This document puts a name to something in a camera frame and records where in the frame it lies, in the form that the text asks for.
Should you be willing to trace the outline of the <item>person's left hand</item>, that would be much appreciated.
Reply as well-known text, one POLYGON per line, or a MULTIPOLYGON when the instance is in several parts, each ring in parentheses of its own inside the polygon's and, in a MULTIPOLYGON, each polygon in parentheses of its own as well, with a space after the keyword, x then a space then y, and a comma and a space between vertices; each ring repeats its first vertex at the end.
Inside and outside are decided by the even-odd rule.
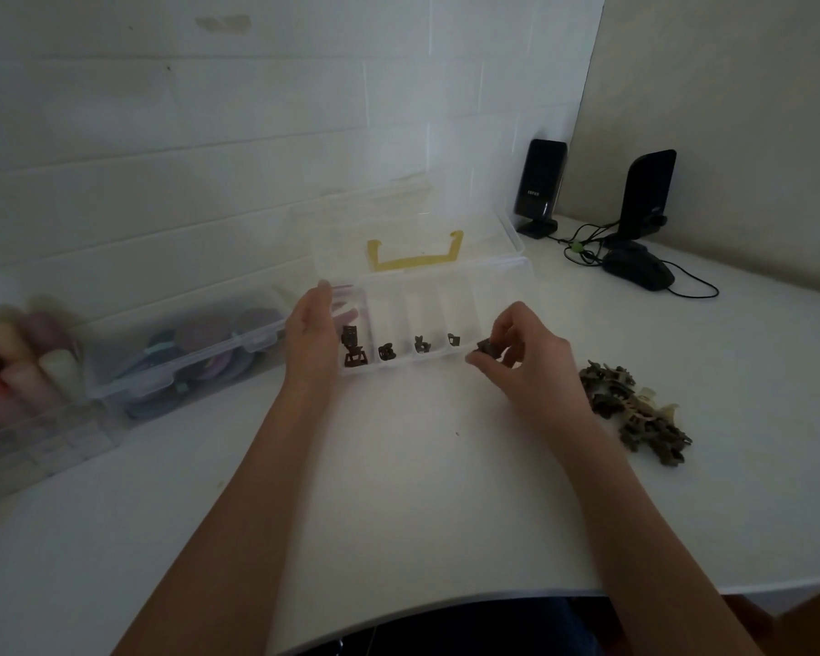
POLYGON ((310 409, 324 409, 338 374, 342 328, 332 321, 333 287, 321 280, 295 305, 286 322, 284 391, 310 409))

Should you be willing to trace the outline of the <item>person's right hand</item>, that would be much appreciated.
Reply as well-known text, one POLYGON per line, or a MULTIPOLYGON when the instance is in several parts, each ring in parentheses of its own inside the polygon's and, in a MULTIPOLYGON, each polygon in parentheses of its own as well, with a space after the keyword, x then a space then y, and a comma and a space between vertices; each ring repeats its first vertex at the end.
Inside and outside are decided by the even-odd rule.
POLYGON ((579 437, 597 423, 580 385, 571 345, 548 330, 524 302, 499 314, 489 336, 511 384, 493 384, 532 429, 548 438, 579 437))

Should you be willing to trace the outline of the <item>clear plastic organizer box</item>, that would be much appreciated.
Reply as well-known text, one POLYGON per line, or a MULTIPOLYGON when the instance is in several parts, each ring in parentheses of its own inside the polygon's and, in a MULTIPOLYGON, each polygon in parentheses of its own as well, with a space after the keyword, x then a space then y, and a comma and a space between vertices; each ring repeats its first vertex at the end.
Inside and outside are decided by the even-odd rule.
POLYGON ((369 374, 451 355, 463 355, 487 338, 497 316, 514 302, 534 305, 536 282, 512 221, 498 210, 444 203, 426 189, 366 194, 328 204, 307 225, 317 276, 333 286, 333 303, 359 309, 359 343, 369 363, 339 373, 369 374), (458 260, 375 273, 366 242, 380 240, 381 261, 448 252, 452 231, 464 232, 458 260), (461 336, 452 348, 447 333, 461 336), (415 336, 431 343, 415 352, 415 336), (393 343, 397 358, 382 362, 378 347, 393 343))

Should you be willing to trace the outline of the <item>person's right forearm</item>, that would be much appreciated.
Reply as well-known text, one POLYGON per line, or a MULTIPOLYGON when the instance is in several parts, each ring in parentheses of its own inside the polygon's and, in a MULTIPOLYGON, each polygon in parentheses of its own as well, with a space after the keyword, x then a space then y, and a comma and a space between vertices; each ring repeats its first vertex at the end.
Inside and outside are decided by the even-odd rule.
POLYGON ((561 423, 548 445, 632 656, 764 656, 594 416, 561 423))

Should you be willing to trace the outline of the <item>person's left forearm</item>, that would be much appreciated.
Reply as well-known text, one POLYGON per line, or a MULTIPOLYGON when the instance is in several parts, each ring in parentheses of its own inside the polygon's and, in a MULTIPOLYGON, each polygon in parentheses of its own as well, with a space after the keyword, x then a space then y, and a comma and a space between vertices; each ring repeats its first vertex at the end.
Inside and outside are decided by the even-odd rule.
POLYGON ((285 385, 111 656, 263 656, 328 393, 285 385))

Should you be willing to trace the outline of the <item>tall dark plastic piece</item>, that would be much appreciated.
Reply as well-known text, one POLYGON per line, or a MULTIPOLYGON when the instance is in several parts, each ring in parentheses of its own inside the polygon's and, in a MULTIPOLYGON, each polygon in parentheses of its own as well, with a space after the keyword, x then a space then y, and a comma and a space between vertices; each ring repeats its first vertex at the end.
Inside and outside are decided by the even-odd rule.
POLYGON ((359 343, 359 331, 355 325, 344 325, 341 332, 341 344, 345 348, 343 366, 355 368, 369 363, 364 348, 359 343))

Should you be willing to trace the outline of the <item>pile of olive plastic pieces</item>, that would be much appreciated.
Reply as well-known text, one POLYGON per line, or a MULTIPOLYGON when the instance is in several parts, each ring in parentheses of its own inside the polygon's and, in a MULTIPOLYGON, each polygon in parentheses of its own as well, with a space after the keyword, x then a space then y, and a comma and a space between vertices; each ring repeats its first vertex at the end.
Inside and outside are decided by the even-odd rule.
POLYGON ((677 404, 657 405, 655 392, 648 387, 636 390, 635 379, 621 365, 589 360, 579 370, 579 380, 595 415, 619 418, 619 440, 626 449, 638 452, 645 445, 666 467, 686 462, 684 450, 692 440, 678 428, 677 404))

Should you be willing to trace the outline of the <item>clear box of coloured discs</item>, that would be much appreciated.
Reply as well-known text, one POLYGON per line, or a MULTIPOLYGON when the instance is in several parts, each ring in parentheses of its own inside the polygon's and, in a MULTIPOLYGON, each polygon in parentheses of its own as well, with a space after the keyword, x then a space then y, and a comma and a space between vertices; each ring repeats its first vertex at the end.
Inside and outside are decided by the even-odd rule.
POLYGON ((134 426, 214 395, 281 361, 292 308, 254 282, 108 318, 82 336, 87 397, 134 426))

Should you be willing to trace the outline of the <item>black computer mouse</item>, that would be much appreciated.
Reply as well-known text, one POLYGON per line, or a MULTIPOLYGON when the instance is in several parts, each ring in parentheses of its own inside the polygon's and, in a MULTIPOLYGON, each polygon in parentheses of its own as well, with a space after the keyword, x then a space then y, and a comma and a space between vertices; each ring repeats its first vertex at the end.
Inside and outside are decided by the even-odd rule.
POLYGON ((675 282, 666 264, 636 241, 617 241, 608 245, 600 266, 606 273, 650 292, 665 291, 675 282))

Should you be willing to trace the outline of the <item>black desktop speaker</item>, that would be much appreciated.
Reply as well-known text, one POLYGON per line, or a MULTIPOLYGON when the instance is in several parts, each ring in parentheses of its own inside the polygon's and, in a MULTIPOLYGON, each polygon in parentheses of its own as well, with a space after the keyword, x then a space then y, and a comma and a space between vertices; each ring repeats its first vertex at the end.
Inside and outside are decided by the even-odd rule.
POLYGON ((667 222, 665 214, 677 151, 666 149, 639 156, 628 170, 616 231, 603 240, 614 249, 658 232, 667 222))
POLYGON ((526 221, 517 228, 519 234, 540 240, 556 233, 553 210, 568 153, 566 142, 530 141, 513 207, 513 214, 526 221))

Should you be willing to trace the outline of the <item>person's dark trousers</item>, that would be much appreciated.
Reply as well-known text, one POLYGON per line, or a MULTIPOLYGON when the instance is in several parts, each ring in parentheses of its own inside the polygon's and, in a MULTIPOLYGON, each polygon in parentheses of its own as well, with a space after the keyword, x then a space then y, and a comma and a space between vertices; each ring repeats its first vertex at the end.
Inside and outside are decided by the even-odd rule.
POLYGON ((297 656, 605 656, 565 597, 456 605, 353 631, 297 656))

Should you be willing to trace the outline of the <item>clear box of coloured spools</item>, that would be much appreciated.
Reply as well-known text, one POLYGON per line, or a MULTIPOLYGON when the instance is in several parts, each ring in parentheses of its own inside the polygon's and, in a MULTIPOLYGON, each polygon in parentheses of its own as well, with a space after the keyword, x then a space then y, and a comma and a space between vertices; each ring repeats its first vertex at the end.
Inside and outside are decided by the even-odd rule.
POLYGON ((84 352, 64 314, 0 306, 0 501, 126 440, 84 385, 84 352))

